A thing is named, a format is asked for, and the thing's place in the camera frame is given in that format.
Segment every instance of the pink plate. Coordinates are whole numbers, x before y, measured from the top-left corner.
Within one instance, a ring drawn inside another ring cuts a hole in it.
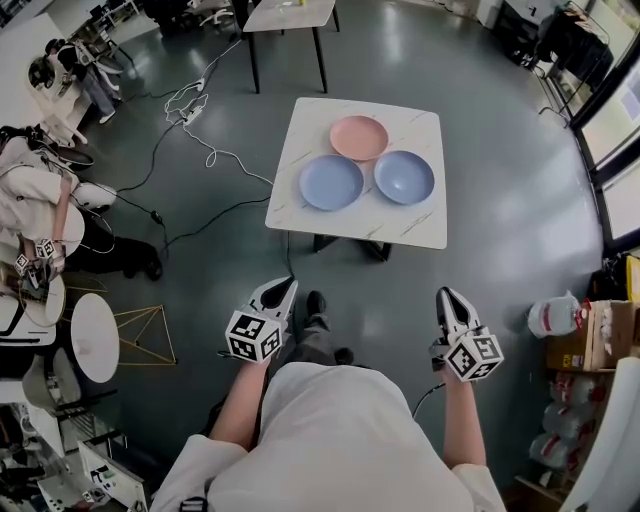
[[[359,162],[378,158],[389,144],[384,126],[366,116],[339,119],[333,123],[329,139],[337,153]]]

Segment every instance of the plate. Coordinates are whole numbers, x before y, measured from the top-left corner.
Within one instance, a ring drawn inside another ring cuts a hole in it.
[[[319,156],[300,174],[300,191],[306,201],[320,210],[336,211],[353,203],[364,187],[358,165],[340,155]]]
[[[382,155],[373,169],[380,191],[400,204],[416,204],[427,199],[435,186],[431,166],[415,153],[391,151]]]
[[[389,144],[389,134],[371,117],[349,116],[333,123],[329,140],[336,153],[364,162],[384,153]]]

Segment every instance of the cardboard box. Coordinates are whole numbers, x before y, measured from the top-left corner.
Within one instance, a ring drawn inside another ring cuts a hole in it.
[[[611,336],[603,339],[600,327],[607,308],[612,313]],[[582,329],[547,338],[547,368],[586,372],[615,368],[619,359],[635,353],[639,308],[640,303],[628,301],[592,302]]]

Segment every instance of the jeans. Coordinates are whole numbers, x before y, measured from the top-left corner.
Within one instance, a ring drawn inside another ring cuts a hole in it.
[[[82,86],[91,98],[91,103],[98,107],[103,117],[113,114],[115,112],[113,100],[118,98],[115,91],[102,82],[93,64],[87,66],[86,71],[87,74],[82,79]]]

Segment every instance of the white cable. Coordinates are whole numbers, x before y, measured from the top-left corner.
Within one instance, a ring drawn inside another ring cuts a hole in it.
[[[206,142],[204,142],[200,137],[198,137],[197,135],[194,135],[193,133],[191,133],[187,127],[185,126],[185,121],[187,121],[187,119],[189,118],[189,114],[191,112],[193,112],[193,110],[197,107],[200,107],[200,110],[204,110],[204,108],[207,106],[207,101],[209,100],[209,94],[205,93],[205,94],[200,94],[198,96],[196,96],[195,98],[193,98],[191,101],[189,101],[189,103],[187,103],[186,106],[182,107],[182,108],[171,108],[171,104],[173,102],[179,101],[182,98],[184,98],[184,95],[192,90],[192,89],[197,89],[200,85],[204,84],[204,77],[207,73],[207,70],[213,66],[218,60],[220,60],[222,57],[224,57],[227,53],[229,53],[231,50],[233,50],[236,46],[238,46],[240,44],[241,41],[238,41],[237,43],[235,43],[234,45],[230,46],[229,48],[227,48],[221,55],[219,55],[218,57],[216,57],[214,60],[212,60],[206,68],[204,68],[204,71],[202,72],[202,75],[200,75],[200,79],[198,79],[195,82],[191,82],[188,83],[187,85],[183,86],[182,88],[178,89],[173,96],[171,96],[171,98],[169,98],[167,100],[167,102],[164,104],[164,113],[165,113],[165,120],[168,123],[173,124],[174,126],[177,123],[182,122],[182,129],[184,130],[184,132],[189,135],[189,137],[191,137],[192,139],[198,141],[200,144],[202,144],[204,147],[208,148],[211,150],[211,153],[209,153],[207,155],[206,160],[204,161],[204,166],[207,169],[211,169],[215,164],[216,161],[218,160],[218,153],[222,153],[224,155],[229,155],[232,156],[233,158],[235,158],[238,161],[238,164],[240,164],[240,168],[242,169],[242,172],[244,172],[247,176],[251,176],[253,178],[259,179],[261,181],[264,181],[265,183],[268,183],[269,185],[271,185],[273,187],[273,182],[271,180],[268,180],[267,178],[264,178],[263,176],[259,176],[257,174],[253,174],[250,173],[249,171],[247,171],[246,167],[244,166],[244,164],[242,163],[242,161],[240,160],[240,157],[238,157],[238,155],[236,155],[235,153],[231,153],[230,151],[223,151],[221,149],[216,149],[214,148],[211,144],[207,144]],[[178,113],[180,115],[180,119],[176,120],[176,121],[172,121],[171,120],[171,115]]]

